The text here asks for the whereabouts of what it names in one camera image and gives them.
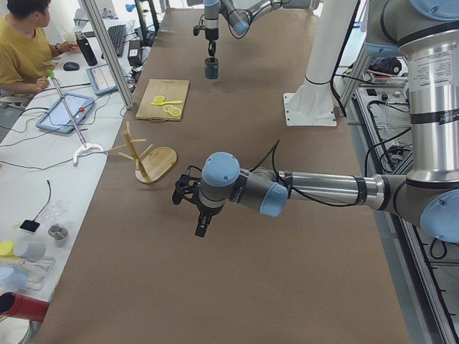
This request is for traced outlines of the grabber stick white claw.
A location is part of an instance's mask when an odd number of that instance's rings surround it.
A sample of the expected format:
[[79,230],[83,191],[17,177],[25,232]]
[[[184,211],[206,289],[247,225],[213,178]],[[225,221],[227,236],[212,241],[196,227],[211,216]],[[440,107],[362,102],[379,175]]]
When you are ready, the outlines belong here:
[[80,156],[81,153],[84,153],[86,151],[91,151],[91,150],[96,150],[97,152],[99,153],[103,153],[104,152],[104,148],[100,145],[100,144],[97,144],[97,143],[88,143],[86,141],[86,139],[83,137],[82,133],[80,132],[80,129],[78,128],[77,126],[77,123],[75,122],[75,119],[73,117],[73,114],[69,108],[69,105],[67,104],[67,101],[65,99],[65,96],[62,94],[62,90],[60,88],[60,85],[55,77],[55,74],[52,70],[47,70],[47,75],[50,77],[51,81],[53,82],[54,86],[55,86],[55,89],[57,90],[57,93],[58,95],[60,96],[60,99],[62,101],[62,104],[64,105],[66,111],[67,111],[67,114],[69,116],[69,119],[78,135],[78,138],[80,139],[80,142],[82,143],[82,145],[74,152],[73,154],[73,157],[72,157],[72,162],[73,162],[73,166],[74,167],[77,167],[78,165],[78,158]]

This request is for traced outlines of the blue ribbed cup yellow inside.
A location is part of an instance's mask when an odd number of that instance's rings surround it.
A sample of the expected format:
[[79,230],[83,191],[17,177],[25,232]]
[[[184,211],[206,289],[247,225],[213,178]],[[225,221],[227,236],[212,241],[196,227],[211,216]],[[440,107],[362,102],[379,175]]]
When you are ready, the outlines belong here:
[[204,60],[204,74],[208,80],[216,80],[219,77],[219,60],[216,57],[207,57]]

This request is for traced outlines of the small metal cup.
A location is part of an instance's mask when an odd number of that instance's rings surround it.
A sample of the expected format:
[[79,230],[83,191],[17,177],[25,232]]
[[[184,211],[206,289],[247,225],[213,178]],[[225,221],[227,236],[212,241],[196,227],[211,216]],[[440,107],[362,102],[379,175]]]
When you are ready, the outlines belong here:
[[53,238],[56,247],[63,247],[68,239],[68,230],[61,224],[52,224],[48,234]]

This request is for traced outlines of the black power adapter box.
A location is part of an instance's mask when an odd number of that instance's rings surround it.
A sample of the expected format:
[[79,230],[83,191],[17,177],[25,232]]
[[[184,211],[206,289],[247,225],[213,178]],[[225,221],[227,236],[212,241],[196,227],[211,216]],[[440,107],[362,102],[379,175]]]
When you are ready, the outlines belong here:
[[143,47],[140,40],[131,40],[128,45],[128,62],[132,67],[142,65]]

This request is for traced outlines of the aluminium frame post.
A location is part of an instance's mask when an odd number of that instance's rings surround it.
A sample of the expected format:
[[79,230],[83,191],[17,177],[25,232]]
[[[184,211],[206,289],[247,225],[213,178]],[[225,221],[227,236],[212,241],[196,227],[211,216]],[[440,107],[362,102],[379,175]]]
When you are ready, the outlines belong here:
[[95,32],[101,51],[104,54],[105,61],[111,71],[115,85],[121,94],[124,105],[126,109],[129,110],[133,107],[133,96],[118,62],[118,58],[108,35],[108,31],[105,28],[103,18],[98,10],[96,1],[81,0],[80,3],[92,25],[93,31]]

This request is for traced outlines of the black water bottle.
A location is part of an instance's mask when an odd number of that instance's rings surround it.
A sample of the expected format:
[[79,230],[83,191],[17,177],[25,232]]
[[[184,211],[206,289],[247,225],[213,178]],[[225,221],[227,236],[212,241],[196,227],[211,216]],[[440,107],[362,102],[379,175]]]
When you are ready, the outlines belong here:
[[90,67],[95,66],[98,63],[98,60],[86,36],[81,31],[76,31],[75,38],[77,45],[80,48],[80,51],[82,52],[82,55],[85,58],[87,64]]

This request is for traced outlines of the wooden cup storage rack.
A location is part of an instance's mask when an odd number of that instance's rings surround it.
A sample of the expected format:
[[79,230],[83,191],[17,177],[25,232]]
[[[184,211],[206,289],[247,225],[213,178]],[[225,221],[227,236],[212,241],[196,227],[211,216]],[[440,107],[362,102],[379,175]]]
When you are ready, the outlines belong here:
[[162,179],[177,163],[178,155],[173,148],[161,146],[154,148],[148,145],[143,151],[137,150],[137,143],[146,143],[146,138],[134,138],[131,135],[131,124],[126,122],[126,129],[121,133],[124,144],[108,150],[133,161],[135,176],[141,183],[151,184]]

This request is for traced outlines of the person in yellow shirt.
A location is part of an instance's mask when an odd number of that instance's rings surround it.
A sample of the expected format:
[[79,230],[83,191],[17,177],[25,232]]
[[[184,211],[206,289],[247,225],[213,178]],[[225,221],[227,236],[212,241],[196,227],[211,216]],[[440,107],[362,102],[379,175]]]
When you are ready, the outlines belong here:
[[49,86],[52,59],[72,51],[69,42],[52,44],[44,28],[50,23],[50,2],[7,1],[9,13],[1,18],[1,90],[29,95]]

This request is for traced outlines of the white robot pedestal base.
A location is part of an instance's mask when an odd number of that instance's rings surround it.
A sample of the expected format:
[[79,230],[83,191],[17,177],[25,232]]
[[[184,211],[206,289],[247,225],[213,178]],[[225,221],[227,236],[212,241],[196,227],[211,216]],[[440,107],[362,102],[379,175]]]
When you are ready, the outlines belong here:
[[359,6],[359,1],[324,1],[304,82],[284,94],[288,126],[336,126],[331,81]]

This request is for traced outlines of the black keyboard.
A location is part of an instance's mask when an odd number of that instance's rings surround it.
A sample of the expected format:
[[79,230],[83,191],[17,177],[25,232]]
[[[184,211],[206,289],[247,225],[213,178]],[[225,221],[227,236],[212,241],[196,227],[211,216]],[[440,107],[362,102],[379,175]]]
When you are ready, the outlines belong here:
[[126,43],[126,25],[119,24],[108,27],[108,36],[112,42],[117,57],[122,57]]

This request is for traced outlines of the blue tablet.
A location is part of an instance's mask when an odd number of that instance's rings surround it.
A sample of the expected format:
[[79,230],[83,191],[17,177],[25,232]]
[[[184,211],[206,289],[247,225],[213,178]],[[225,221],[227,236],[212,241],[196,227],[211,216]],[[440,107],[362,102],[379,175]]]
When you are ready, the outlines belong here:
[[[79,125],[89,115],[95,100],[92,97],[68,92],[63,95],[74,121]],[[40,130],[61,134],[68,134],[75,129],[62,99],[59,99],[35,126]]]
[[107,64],[89,67],[86,69],[86,72],[93,92],[97,96],[104,95],[118,89]]

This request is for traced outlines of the grey yellow cylinder object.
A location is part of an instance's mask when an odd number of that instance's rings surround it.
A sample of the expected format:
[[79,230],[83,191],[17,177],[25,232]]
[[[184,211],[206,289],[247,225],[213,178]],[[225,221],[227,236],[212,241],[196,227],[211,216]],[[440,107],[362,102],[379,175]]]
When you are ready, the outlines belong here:
[[1,242],[1,257],[22,258],[30,262],[38,262],[44,257],[45,252],[46,246],[41,242]]

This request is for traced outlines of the blue tablet near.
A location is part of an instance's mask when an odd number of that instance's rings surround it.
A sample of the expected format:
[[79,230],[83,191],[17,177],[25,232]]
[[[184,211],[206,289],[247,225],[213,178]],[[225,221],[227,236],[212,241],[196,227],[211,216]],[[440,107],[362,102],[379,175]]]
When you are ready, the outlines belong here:
[[[89,115],[95,100],[92,97],[68,92],[63,95],[74,121],[79,125]],[[75,129],[62,99],[59,99],[35,126],[40,130],[61,134],[68,134]]]

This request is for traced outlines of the blue tablet far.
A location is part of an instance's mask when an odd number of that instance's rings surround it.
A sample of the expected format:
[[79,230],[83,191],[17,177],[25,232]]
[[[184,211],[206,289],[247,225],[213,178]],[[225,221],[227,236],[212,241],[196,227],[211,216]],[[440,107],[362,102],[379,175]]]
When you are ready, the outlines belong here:
[[104,95],[118,89],[107,64],[89,67],[86,69],[86,72],[93,92],[97,96]]

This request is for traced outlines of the lemon slice toy top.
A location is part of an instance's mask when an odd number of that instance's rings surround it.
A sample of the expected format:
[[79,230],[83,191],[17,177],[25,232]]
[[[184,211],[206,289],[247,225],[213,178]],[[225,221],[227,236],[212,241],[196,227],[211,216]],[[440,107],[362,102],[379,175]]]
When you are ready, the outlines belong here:
[[165,97],[163,95],[157,95],[154,97],[152,104],[153,105],[161,105],[165,101]]

